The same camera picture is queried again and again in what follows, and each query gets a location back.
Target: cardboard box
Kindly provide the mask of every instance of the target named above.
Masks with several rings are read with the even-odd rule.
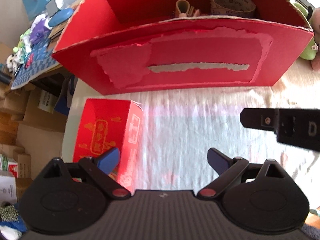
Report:
[[[17,202],[16,178],[9,171],[0,171],[0,205]]]
[[[24,147],[17,145],[0,144],[0,153],[4,154],[7,158],[13,158],[14,152],[24,152]]]
[[[8,171],[17,178],[18,177],[18,163],[14,159],[8,159]]]
[[[41,89],[35,88],[30,92],[24,115],[12,116],[12,121],[39,128],[42,130],[64,132],[67,117],[58,112],[48,113],[38,108]]]
[[[29,91],[12,91],[0,101],[0,111],[8,114],[24,114],[29,98]]]
[[[272,86],[313,37],[289,0],[252,0],[257,19],[172,19],[176,1],[83,0],[52,56],[102,95]],[[210,13],[210,0],[187,1]]]
[[[111,174],[119,184],[133,191],[133,178],[143,110],[127,100],[87,99],[82,113],[73,162],[97,157],[117,147],[120,162]]]
[[[7,93],[8,86],[2,82],[0,82],[0,100],[5,99],[5,95]]]
[[[26,153],[14,152],[13,159],[17,162],[17,177],[16,178],[30,178],[31,177],[31,156]]]
[[[12,54],[12,49],[0,42],[0,63],[7,64],[7,58]]]
[[[32,184],[32,179],[16,179],[17,200],[19,201],[26,189]]]

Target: box inside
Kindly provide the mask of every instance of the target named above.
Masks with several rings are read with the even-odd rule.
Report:
[[[169,20],[177,0],[84,0],[69,22],[55,51],[75,43],[130,27]],[[210,0],[187,0],[210,14]],[[305,18],[288,0],[252,0],[255,17],[293,26],[308,27]]]

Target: masking tape roll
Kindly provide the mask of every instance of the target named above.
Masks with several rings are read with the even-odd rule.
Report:
[[[256,5],[251,0],[211,0],[212,15],[253,18]]]

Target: red cardboard box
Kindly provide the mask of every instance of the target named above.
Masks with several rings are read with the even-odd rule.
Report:
[[[52,56],[103,95],[272,86],[313,37],[289,0],[252,0],[257,19],[172,19],[176,1],[82,0]]]
[[[14,159],[8,159],[8,170],[13,176],[18,177],[18,163]]]
[[[87,99],[79,125],[73,162],[86,156],[97,157],[111,147],[117,147],[120,150],[120,162],[110,177],[133,191],[142,116],[142,108],[133,101]]]

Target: tablecloth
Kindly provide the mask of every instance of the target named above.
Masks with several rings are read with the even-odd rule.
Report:
[[[320,108],[320,74],[298,59],[273,87],[164,90],[101,96],[79,80],[62,146],[72,161],[87,98],[130,99],[142,103],[144,118],[136,161],[135,187],[197,192],[217,178],[207,163],[215,147],[253,163],[276,159],[309,199],[320,206],[320,161],[313,151],[282,145],[272,132],[245,129],[239,114],[245,107]]]
[[[31,54],[33,53],[33,61],[28,68],[25,68],[24,65],[20,68],[19,73],[12,83],[12,90],[25,86],[42,73],[59,65],[59,63],[51,57],[53,49],[47,50],[50,43],[48,36],[49,33],[46,34],[38,44],[33,46],[31,52]]]

